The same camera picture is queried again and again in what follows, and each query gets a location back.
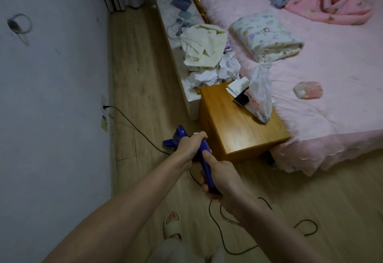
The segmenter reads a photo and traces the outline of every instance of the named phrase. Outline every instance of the bed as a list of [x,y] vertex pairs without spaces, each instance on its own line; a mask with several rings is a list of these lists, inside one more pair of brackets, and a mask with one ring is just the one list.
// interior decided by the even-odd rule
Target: bed
[[[272,63],[274,108],[292,137],[271,150],[279,168],[312,175],[383,148],[383,0],[368,1],[374,14],[361,26],[313,22],[267,0],[200,1],[210,22],[221,28],[269,10],[305,42],[298,56]],[[249,77],[258,63],[231,34],[229,41],[241,76]],[[298,99],[292,89],[300,81],[319,81],[322,98]]]

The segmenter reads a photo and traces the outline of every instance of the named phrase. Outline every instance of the person's right hand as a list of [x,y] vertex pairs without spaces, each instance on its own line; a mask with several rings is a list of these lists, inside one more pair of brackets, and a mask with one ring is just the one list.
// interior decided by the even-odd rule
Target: person's right hand
[[203,158],[210,165],[211,177],[219,192],[222,195],[209,193],[202,172],[202,191],[209,199],[218,199],[227,212],[232,213],[236,202],[242,195],[249,193],[234,165],[228,161],[217,161],[207,150],[202,152]]

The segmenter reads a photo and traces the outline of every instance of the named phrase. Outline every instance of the wooden tabletop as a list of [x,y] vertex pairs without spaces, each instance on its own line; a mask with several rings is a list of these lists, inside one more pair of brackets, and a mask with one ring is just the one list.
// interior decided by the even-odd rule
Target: wooden tabletop
[[272,142],[283,142],[290,133],[275,113],[267,125],[262,124],[246,108],[237,105],[226,91],[227,83],[200,89],[226,153],[258,147]]

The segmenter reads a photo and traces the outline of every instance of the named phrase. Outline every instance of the pink and white package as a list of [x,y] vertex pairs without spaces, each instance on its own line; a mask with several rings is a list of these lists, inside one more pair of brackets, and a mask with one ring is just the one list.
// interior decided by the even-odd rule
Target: pink and white package
[[294,86],[293,90],[302,100],[320,99],[323,95],[321,84],[316,81],[301,81]]

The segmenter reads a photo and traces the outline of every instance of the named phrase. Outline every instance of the person's left hand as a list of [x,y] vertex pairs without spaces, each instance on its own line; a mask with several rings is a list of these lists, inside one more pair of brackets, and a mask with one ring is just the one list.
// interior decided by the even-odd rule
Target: person's left hand
[[205,131],[194,134],[191,137],[183,137],[178,145],[174,154],[179,155],[185,161],[185,163],[191,162],[199,147],[201,146],[202,139],[206,139],[208,135]]

